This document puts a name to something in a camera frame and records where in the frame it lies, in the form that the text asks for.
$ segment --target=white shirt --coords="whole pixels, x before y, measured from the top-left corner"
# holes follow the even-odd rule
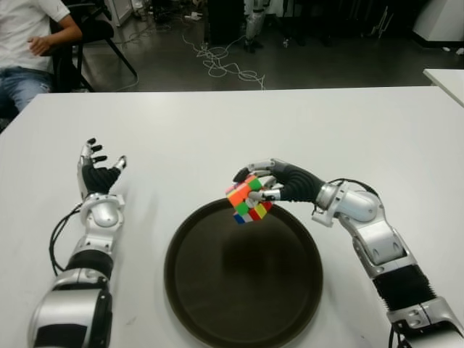
[[[28,39],[50,35],[49,17],[69,14],[61,0],[0,0],[0,69],[25,67],[53,72],[50,57],[34,56]]]

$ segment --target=round tray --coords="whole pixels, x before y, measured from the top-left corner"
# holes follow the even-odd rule
[[[279,206],[243,225],[232,215],[220,199],[183,222],[167,251],[167,297],[187,330],[212,347],[281,347],[318,307],[318,249]]]

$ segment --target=white table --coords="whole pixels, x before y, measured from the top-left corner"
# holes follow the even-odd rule
[[[166,300],[166,249],[191,212],[266,157],[377,189],[389,222],[464,322],[462,129],[462,108],[438,87],[38,96],[0,136],[2,346],[25,347],[30,314],[52,281],[49,236],[79,202],[76,163],[92,136],[110,160],[128,156],[113,190],[127,205],[112,348],[203,347]],[[282,206],[307,226],[324,268],[318,313],[289,347],[386,346],[385,309],[349,234],[312,222],[310,204]],[[72,220],[58,260],[82,232]]]
[[[424,69],[423,74],[464,107],[464,70]]]

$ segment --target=colorful cube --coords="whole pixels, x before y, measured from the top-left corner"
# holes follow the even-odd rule
[[[243,183],[236,183],[225,191],[227,199],[236,210],[233,217],[237,223],[261,220],[272,207],[271,202],[259,202],[248,197],[251,191],[259,191],[262,188],[261,180],[255,175],[250,175]]]

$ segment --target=robot leg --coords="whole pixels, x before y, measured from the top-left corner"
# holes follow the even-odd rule
[[[265,19],[265,10],[269,7],[270,0],[254,0],[253,11],[246,19],[245,48],[253,51],[252,43],[261,32]]]

